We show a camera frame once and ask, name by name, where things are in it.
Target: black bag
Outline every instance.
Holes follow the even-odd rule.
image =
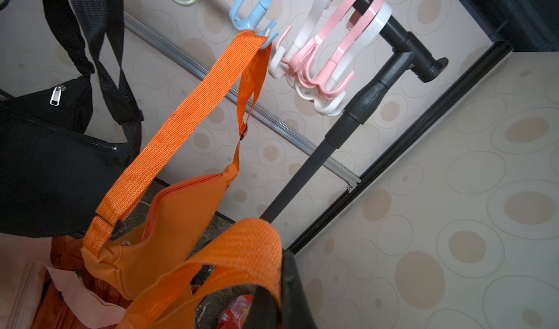
[[[0,10],[9,0],[0,4]],[[122,68],[119,87],[99,61],[104,36],[122,61],[122,0],[71,0],[101,92],[127,143],[84,135],[92,116],[93,65],[68,0],[43,0],[52,33],[81,76],[48,90],[0,102],[0,232],[27,237],[79,233],[140,151],[143,115]]]

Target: zipper pull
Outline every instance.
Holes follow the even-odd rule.
[[[53,105],[53,106],[60,105],[60,95],[65,90],[66,90],[66,87],[63,86],[62,84],[59,85],[59,86],[54,87],[54,90],[52,91],[52,96],[50,97],[50,104]]]

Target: strap buckle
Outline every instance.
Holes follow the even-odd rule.
[[[241,134],[239,141],[241,141],[242,139],[244,139],[245,136],[247,136],[247,130],[248,130],[248,123],[245,123],[245,129],[243,130],[243,133]]]

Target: orange shoulder strap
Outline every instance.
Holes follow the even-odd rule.
[[[266,221],[241,220],[173,271],[144,290],[126,310],[117,329],[194,329],[194,312],[206,295],[239,284],[260,285],[280,301],[282,247]],[[190,281],[202,265],[216,269],[194,295]]]
[[[271,49],[259,49],[265,40],[266,37],[257,36],[254,31],[239,33],[206,78],[167,119],[105,195],[95,211],[98,215],[92,220],[84,238],[85,248],[98,255],[103,244],[110,238],[116,222],[124,221],[134,210],[157,173],[223,100],[241,74],[243,77],[238,99],[240,134],[245,130],[246,125],[242,119],[244,109],[253,91],[256,101],[266,76]]]

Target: wall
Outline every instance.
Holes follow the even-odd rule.
[[[321,329],[559,327],[558,81],[513,53],[297,254]]]
[[[334,158],[357,174],[372,164],[491,44],[458,0],[387,1],[395,18],[415,32],[435,57],[446,56],[450,64],[429,83],[421,83],[414,74],[406,72],[390,89],[379,111],[334,154]],[[195,6],[180,7],[171,0],[125,0],[125,7],[210,67],[236,35],[227,19],[233,2],[200,0]],[[256,2],[245,0],[241,15],[248,14]],[[333,1],[319,27],[340,2]],[[291,42],[310,6],[310,0],[275,0],[262,25],[274,17],[280,31],[293,24],[295,27],[287,36],[287,42]],[[0,35],[0,86],[13,95],[50,88],[77,75],[67,54],[49,32],[40,0],[12,1],[0,12],[0,27],[10,28]],[[345,34],[345,25],[339,25],[326,40],[318,57],[320,67]],[[354,62],[357,76],[348,92],[355,93],[365,85],[390,54],[391,48],[382,39],[368,46]],[[101,55],[115,78],[118,65],[108,45]],[[129,31],[125,33],[123,69],[145,115],[146,144],[199,81]],[[102,100],[95,75],[92,80],[94,116],[87,134],[107,141],[124,141],[120,126],[112,120]],[[297,97],[284,79],[268,76],[259,103],[315,144],[336,120],[318,115],[312,104]],[[222,102],[159,178],[172,184],[225,168],[236,145],[234,114],[234,105]],[[234,220],[258,216],[307,158],[268,128],[255,120],[251,123],[254,125],[241,145],[241,173],[219,207],[221,213]],[[345,190],[344,181],[321,168],[274,223],[284,245],[289,245]]]

